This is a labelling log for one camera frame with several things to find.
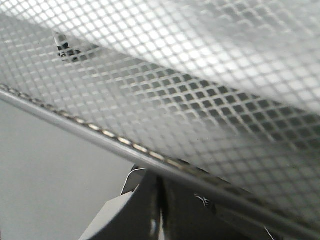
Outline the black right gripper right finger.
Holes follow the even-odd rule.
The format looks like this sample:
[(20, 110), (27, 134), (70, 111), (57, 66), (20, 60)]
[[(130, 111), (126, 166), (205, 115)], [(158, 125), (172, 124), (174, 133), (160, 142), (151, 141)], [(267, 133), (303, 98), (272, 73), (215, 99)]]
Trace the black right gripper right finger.
[(205, 196), (162, 180), (165, 240), (274, 240), (275, 234)]

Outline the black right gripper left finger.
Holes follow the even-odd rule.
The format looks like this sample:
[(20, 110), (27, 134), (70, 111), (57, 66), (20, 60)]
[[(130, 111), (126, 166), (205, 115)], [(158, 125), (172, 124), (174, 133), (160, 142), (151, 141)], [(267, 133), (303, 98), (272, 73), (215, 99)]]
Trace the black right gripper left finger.
[(80, 236), (81, 240), (158, 240), (160, 187), (156, 174), (134, 165), (121, 194), (107, 201)]

